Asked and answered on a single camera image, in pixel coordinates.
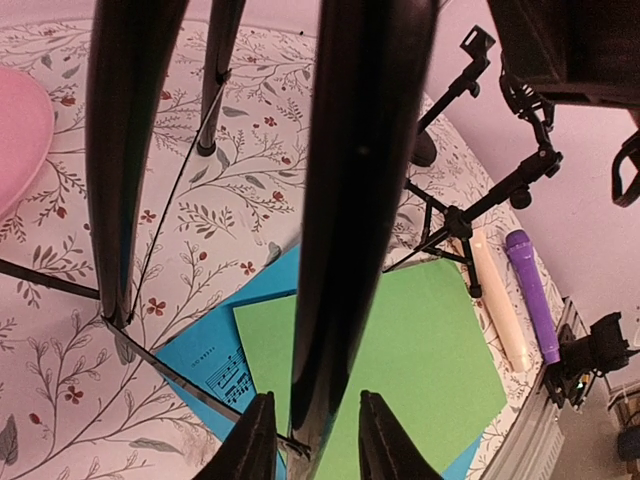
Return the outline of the pink beige microphone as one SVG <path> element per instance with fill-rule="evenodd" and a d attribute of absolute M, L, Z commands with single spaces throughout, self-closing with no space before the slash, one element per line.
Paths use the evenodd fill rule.
<path fill-rule="evenodd" d="M 482 228 L 473 230 L 469 241 L 483 302 L 491 317 L 512 370 L 522 373 L 530 368 L 528 347 L 500 271 L 494 261 Z"/>

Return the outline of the black round-base mic stand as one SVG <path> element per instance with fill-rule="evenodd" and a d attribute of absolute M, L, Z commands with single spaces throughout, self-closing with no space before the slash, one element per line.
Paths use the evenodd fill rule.
<path fill-rule="evenodd" d="M 427 132 L 437 117 L 458 97 L 468 92 L 473 98 L 480 93 L 479 77 L 490 65 L 488 52 L 496 40 L 484 29 L 475 25 L 466 35 L 460 48 L 471 57 L 471 62 L 449 85 L 447 91 L 418 120 L 414 151 L 410 162 L 418 167 L 430 167 L 436 160 L 437 149 Z"/>

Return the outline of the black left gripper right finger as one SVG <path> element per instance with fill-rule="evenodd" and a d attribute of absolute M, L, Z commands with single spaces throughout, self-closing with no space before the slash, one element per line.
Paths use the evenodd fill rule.
<path fill-rule="evenodd" d="M 379 393 L 360 394 L 358 425 L 360 478 L 441 480 Z"/>

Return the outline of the pink round plate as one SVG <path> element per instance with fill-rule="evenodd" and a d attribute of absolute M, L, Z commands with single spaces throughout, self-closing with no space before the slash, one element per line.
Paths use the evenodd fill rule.
<path fill-rule="evenodd" d="M 30 75 L 1 68 L 1 213 L 26 192 L 51 146 L 54 109 L 48 92 Z"/>

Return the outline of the black shock mount tripod stand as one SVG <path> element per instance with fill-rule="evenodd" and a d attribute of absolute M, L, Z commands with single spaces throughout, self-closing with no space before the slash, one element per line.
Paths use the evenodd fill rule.
<path fill-rule="evenodd" d="M 454 205 L 444 205 L 410 180 L 406 180 L 404 189 L 425 203 L 423 238 L 411 253 L 387 267 L 384 270 L 386 273 L 408 262 L 418 253 L 426 252 L 466 266 L 470 280 L 469 294 L 474 299 L 481 298 L 482 287 L 476 269 L 478 263 L 473 258 L 470 245 L 472 222 L 505 201 L 509 201 L 515 209 L 527 208 L 532 203 L 529 186 L 544 176 L 550 178 L 558 172 L 563 155 L 554 149 L 550 140 L 554 105 L 508 72 L 506 67 L 501 68 L 499 86 L 512 113 L 533 127 L 537 151 L 465 210 Z"/>

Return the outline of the black perforated music stand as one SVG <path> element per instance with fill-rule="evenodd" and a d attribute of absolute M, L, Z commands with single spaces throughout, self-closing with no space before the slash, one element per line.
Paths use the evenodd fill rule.
<path fill-rule="evenodd" d="M 140 357 L 130 319 L 133 240 L 152 123 L 187 5 L 100 1 L 88 69 L 85 168 L 98 285 L 3 262 L 3 274 L 97 299 Z M 290 435 L 290 474 L 312 478 L 330 437 L 371 308 L 413 148 L 437 22 L 434 1 L 321 5 L 306 174 Z M 244 413 L 162 361 L 154 367 L 234 426 Z"/>

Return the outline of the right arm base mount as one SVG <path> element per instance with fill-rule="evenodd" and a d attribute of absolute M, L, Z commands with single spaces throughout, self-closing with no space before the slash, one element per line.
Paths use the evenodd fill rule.
<path fill-rule="evenodd" d="M 603 377 L 629 364 L 639 353 L 623 338 L 620 312 L 605 315 L 590 327 L 590 333 L 577 338 L 568 324 L 561 326 L 560 361 L 546 367 L 543 385 L 548 400 L 562 409 L 565 403 L 580 408 L 596 377 Z"/>

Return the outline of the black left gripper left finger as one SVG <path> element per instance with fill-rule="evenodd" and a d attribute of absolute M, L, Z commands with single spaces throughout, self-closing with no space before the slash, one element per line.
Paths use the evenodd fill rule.
<path fill-rule="evenodd" d="M 274 394 L 257 394 L 197 480 L 274 479 L 277 450 Z"/>

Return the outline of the green paper sheet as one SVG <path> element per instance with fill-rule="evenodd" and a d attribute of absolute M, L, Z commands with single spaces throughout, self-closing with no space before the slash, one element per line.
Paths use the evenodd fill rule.
<path fill-rule="evenodd" d="M 356 479 L 360 393 L 380 394 L 438 473 L 489 426 L 506 394 L 458 267 L 381 276 L 330 437 L 312 476 Z"/>

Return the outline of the purple microphone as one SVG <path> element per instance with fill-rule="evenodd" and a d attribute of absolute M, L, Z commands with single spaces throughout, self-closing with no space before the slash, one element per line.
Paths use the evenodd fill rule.
<path fill-rule="evenodd" d="M 518 278 L 544 363 L 559 363 L 559 341 L 536 265 L 532 242 L 524 230 L 510 232 L 505 241 L 507 255 Z"/>

